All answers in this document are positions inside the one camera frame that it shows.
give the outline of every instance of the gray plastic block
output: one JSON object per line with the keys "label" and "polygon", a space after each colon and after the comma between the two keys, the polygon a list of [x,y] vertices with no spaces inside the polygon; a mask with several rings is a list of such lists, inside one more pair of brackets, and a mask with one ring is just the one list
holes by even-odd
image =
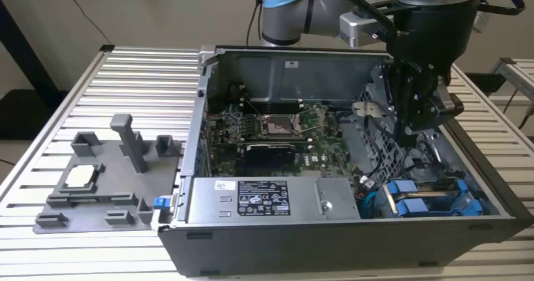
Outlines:
{"label": "gray plastic block", "polygon": [[75,136],[71,147],[79,157],[95,157],[93,146],[100,145],[95,132],[79,132]]}
{"label": "gray plastic block", "polygon": [[104,219],[110,225],[134,224],[134,217],[128,210],[110,210]]}
{"label": "gray plastic block", "polygon": [[144,173],[150,168],[143,158],[143,149],[139,147],[139,141],[132,130],[132,115],[130,114],[115,114],[111,119],[111,129],[120,135],[123,141],[123,152],[131,158],[134,168],[136,172]]}
{"label": "gray plastic block", "polygon": [[58,228],[65,227],[69,221],[63,213],[41,213],[35,219],[35,223],[42,228]]}
{"label": "gray plastic block", "polygon": [[[135,131],[134,135],[136,136],[138,146],[140,147],[142,153],[147,153],[147,144],[143,141],[142,132]],[[123,151],[123,155],[128,156],[128,149],[124,148],[124,145],[120,145],[120,150]]]}
{"label": "gray plastic block", "polygon": [[171,135],[159,135],[156,137],[156,150],[160,157],[175,157],[180,154]]}
{"label": "gray plastic block", "polygon": [[[119,140],[106,140],[100,145],[93,146],[95,157],[79,157],[75,154],[45,207],[45,213],[62,212],[69,217],[69,223],[46,228],[37,224],[35,233],[151,230],[154,200],[172,194],[180,158],[180,155],[162,157],[156,143],[158,141],[144,143],[147,152],[143,157],[148,166],[144,173],[138,173],[132,168],[130,158],[123,155],[123,142]],[[180,151],[179,141],[174,142],[174,146]],[[85,188],[74,190],[67,188],[66,180],[69,172],[79,165],[95,166],[99,174]],[[111,225],[104,219],[111,210],[127,210],[134,221],[130,224]]]}
{"label": "gray plastic block", "polygon": [[116,206],[128,206],[138,204],[138,197],[134,192],[116,192],[115,197],[111,198],[111,201]]}
{"label": "gray plastic block", "polygon": [[151,209],[151,207],[147,205],[144,199],[142,199],[138,204],[138,215],[140,216],[143,223],[151,223],[154,216],[154,209]]}
{"label": "gray plastic block", "polygon": [[57,194],[55,196],[50,195],[46,201],[47,205],[51,208],[73,208],[74,203],[69,199],[69,194]]}

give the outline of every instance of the motherboard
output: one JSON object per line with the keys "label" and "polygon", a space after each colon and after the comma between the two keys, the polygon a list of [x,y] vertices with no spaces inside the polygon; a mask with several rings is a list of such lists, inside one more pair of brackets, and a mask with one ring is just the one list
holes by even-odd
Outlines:
{"label": "motherboard", "polygon": [[214,176],[352,177],[344,133],[330,105],[303,103],[295,114],[247,114],[230,105],[210,116]]}

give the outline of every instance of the warning label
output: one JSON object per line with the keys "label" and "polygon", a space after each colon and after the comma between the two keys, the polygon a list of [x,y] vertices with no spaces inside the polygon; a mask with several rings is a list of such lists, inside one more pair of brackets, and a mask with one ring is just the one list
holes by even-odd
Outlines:
{"label": "warning label", "polygon": [[239,214],[291,215],[288,181],[240,181]]}

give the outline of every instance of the sticker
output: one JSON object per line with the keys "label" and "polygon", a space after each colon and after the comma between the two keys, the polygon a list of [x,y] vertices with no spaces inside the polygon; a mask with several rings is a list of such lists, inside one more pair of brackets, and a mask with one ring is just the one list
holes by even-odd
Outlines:
{"label": "sticker", "polygon": [[242,216],[291,215],[288,181],[239,181]]}
{"label": "sticker", "polygon": [[235,181],[216,181],[216,190],[236,190]]}
{"label": "sticker", "polygon": [[299,68],[299,61],[286,61],[287,68]]}
{"label": "sticker", "polygon": [[367,183],[364,184],[364,186],[365,187],[368,187],[369,189],[375,186],[375,181],[373,180],[369,180],[369,181],[367,181]]}

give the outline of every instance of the metal slatted table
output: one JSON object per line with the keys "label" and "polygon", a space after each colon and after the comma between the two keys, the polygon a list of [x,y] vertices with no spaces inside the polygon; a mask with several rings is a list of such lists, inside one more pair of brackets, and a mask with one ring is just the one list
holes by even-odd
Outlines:
{"label": "metal slatted table", "polygon": [[[104,140],[119,139],[108,130],[111,117],[131,113],[144,138],[171,134],[187,140],[198,76],[196,50],[115,48],[99,53],[0,185],[0,277],[186,279],[152,231],[37,235],[33,225],[69,163],[77,132],[95,131]],[[534,213],[534,146],[457,67],[453,77],[449,90],[467,107],[457,120]],[[504,243],[479,246],[444,268],[255,275],[242,280],[520,281],[534,280],[533,262],[531,228]]]}

